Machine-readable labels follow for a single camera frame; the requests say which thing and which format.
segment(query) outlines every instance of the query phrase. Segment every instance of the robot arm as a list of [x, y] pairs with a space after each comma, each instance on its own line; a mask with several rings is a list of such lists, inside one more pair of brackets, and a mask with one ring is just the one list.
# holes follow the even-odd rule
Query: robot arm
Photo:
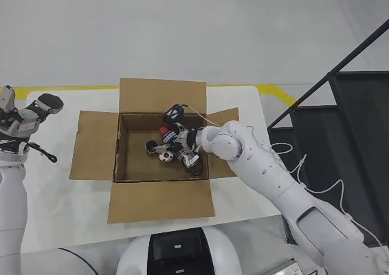
[[30, 106], [14, 106], [14, 90], [0, 94], [0, 274], [20, 274], [20, 252], [27, 222], [27, 197], [23, 179], [30, 148], [55, 162], [55, 156], [30, 142], [40, 123], [63, 108], [60, 98], [43, 94]]
[[307, 192], [271, 152], [271, 144], [258, 141], [252, 131], [237, 121], [207, 126], [198, 131], [196, 144], [226, 160], [245, 184], [270, 200], [298, 245], [330, 275], [389, 274], [389, 265], [363, 244], [351, 217]]

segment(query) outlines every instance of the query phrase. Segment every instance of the black staircase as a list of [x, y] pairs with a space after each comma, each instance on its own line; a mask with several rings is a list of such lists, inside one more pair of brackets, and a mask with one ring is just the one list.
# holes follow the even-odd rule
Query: black staircase
[[[388, 29], [389, 19], [270, 124], [268, 132], [271, 143], [294, 146], [281, 155], [289, 170], [307, 154], [300, 179], [310, 189], [324, 190], [343, 179], [344, 209], [389, 247], [389, 71], [340, 71]], [[336, 106], [299, 107], [326, 82]], [[274, 128], [286, 116], [292, 127]], [[319, 198], [340, 208], [340, 189]], [[377, 246], [369, 234], [364, 236], [366, 245]], [[287, 240], [294, 243], [292, 236]]]

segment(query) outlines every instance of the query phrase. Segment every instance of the white cable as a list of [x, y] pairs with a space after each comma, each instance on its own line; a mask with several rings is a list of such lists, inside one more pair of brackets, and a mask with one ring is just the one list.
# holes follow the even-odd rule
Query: white cable
[[214, 122], [212, 122], [211, 120], [207, 119], [205, 116], [201, 115], [198, 111], [195, 110], [195, 108], [189, 106], [189, 105], [186, 105], [186, 104], [183, 104], [183, 106], [187, 106], [188, 108], [192, 109], [195, 113], [198, 114], [198, 116], [200, 116], [201, 118], [203, 118], [206, 122], [209, 122], [211, 124], [213, 124], [214, 126], [217, 126], [217, 127], [222, 127], [222, 125], [218, 125]]
[[[274, 148], [272, 148], [272, 147], [275, 146], [275, 145], [287, 145], [287, 146], [289, 146], [289, 149], [286, 150], [286, 151], [283, 151], [283, 152], [275, 152]], [[271, 150], [272, 150], [274, 153], [276, 153], [277, 155], [283, 155], [283, 154], [289, 153], [289, 152], [292, 151], [292, 149], [293, 149], [293, 147], [292, 147], [292, 145], [290, 145], [289, 143], [277, 142], [277, 143], [271, 144]]]
[[[277, 145], [277, 144], [288, 145], [288, 146], [290, 146], [291, 148], [290, 148], [288, 151], [277, 153], [277, 152], [275, 152], [275, 150], [273, 150], [273, 148], [272, 148], [272, 146]], [[263, 146], [262, 146], [262, 149], [263, 149], [263, 150], [268, 151], [268, 152], [273, 153], [273, 154], [277, 154], [277, 155], [282, 155], [282, 154], [285, 154], [285, 153], [289, 153], [289, 152], [292, 151], [292, 148], [293, 148], [292, 145], [290, 145], [290, 144], [288, 144], [288, 143], [283, 143], [283, 142], [279, 142], [279, 143], [274, 143], [274, 144], [272, 144], [272, 145], [271, 145], [271, 151], [266, 150], [266, 149], [263, 148]], [[298, 183], [299, 183], [300, 185], [302, 185], [302, 186], [304, 187], [304, 189], [306, 189], [308, 192], [313, 193], [313, 194], [323, 194], [323, 193], [326, 193], [326, 192], [328, 192], [328, 191], [334, 189], [334, 187], [337, 186], [338, 184], [341, 184], [340, 209], [341, 209], [342, 213], [343, 213], [344, 215], [346, 215], [346, 216], [347, 216], [347, 217], [348, 217], [356, 226], [362, 228], [364, 231], [366, 231], [367, 233], [369, 233], [369, 235], [372, 236], [372, 237], [376, 240], [376, 242], [379, 244], [379, 247], [381, 247], [382, 251], [384, 252], [384, 255], [386, 255], [387, 263], [389, 264], [389, 257], [388, 257], [388, 255], [387, 255], [386, 250], [384, 249], [384, 246], [382, 245], [381, 241], [379, 241], [379, 239], [378, 239], [378, 238], [377, 238], [369, 229], [365, 228], [365, 227], [362, 226], [360, 223], [358, 223], [356, 220], [354, 220], [353, 217], [352, 217], [350, 214], [348, 214], [348, 213], [344, 210], [344, 208], [343, 208], [344, 182], [343, 182], [342, 179], [337, 180], [331, 187], [329, 187], [329, 188], [327, 188], [326, 190], [323, 190], [323, 191], [313, 191], [313, 190], [307, 188], [306, 184], [304, 184], [304, 182], [302, 182], [302, 181], [300, 180], [300, 169], [302, 168], [302, 166], [303, 166], [303, 164], [304, 164], [304, 161], [305, 161], [305, 159], [306, 159], [306, 156], [307, 156], [307, 154], [304, 154], [303, 158], [298, 162], [298, 165], [297, 165], [292, 171], [289, 171], [289, 170], [287, 170], [287, 169], [285, 169], [285, 168], [284, 168], [284, 169], [285, 169], [288, 173], [290, 173], [290, 174], [292, 174], [295, 170], [297, 170], [297, 180], [298, 180]]]
[[344, 215], [346, 215], [346, 216], [347, 216], [347, 217], [348, 217], [356, 226], [362, 228], [364, 231], [366, 231], [367, 233], [369, 233], [369, 235], [372, 236], [372, 237], [376, 240], [376, 242], [379, 244], [379, 247], [382, 249], [384, 255], [385, 255], [386, 258], [387, 258], [387, 263], [389, 263], [389, 257], [388, 257], [388, 255], [387, 255], [387, 252], [386, 252], [386, 250], [384, 249], [384, 246], [382, 245], [381, 241], [379, 241], [379, 239], [378, 239], [378, 238], [377, 238], [369, 229], [365, 228], [365, 227], [362, 226], [359, 222], [357, 222], [356, 220], [354, 220], [353, 217], [352, 217], [350, 214], [348, 214], [348, 213], [344, 210], [344, 208], [343, 208], [344, 181], [343, 181], [342, 179], [339, 179], [339, 180], [337, 180], [337, 182], [335, 182], [331, 187], [327, 188], [326, 190], [323, 190], [323, 191], [313, 191], [313, 190], [307, 188], [306, 184], [304, 184], [304, 183], [300, 180], [300, 169], [301, 169], [301, 166], [302, 166], [302, 165], [299, 164], [299, 166], [300, 166], [300, 167], [298, 168], [298, 172], [297, 172], [297, 180], [298, 180], [298, 183], [300, 183], [300, 184], [304, 187], [304, 189], [306, 189], [306, 190], [307, 190], [308, 192], [310, 192], [310, 193], [313, 193], [313, 194], [323, 194], [323, 193], [326, 193], [326, 192], [332, 190], [335, 186], [337, 186], [339, 183], [341, 183], [340, 209], [341, 209], [342, 213], [343, 213]]

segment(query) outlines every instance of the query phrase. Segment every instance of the open cardboard box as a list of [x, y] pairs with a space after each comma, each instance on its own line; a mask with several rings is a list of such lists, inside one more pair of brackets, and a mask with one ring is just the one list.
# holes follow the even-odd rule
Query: open cardboard box
[[[210, 179], [235, 176], [225, 161], [203, 154], [203, 173], [192, 176], [177, 159], [165, 164], [144, 150], [147, 140], [161, 141], [162, 118], [175, 103], [205, 115], [206, 83], [122, 78], [119, 113], [80, 112], [69, 178], [113, 182], [108, 223], [214, 216]], [[191, 109], [186, 116], [205, 126]], [[238, 120], [238, 109], [207, 118]]]

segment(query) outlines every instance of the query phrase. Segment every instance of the red object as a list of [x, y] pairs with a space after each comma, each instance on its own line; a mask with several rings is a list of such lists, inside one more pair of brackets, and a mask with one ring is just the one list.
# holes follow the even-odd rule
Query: red object
[[167, 127], [163, 126], [163, 127], [159, 128], [159, 133], [161, 135], [165, 135], [167, 132], [168, 132], [168, 128]]

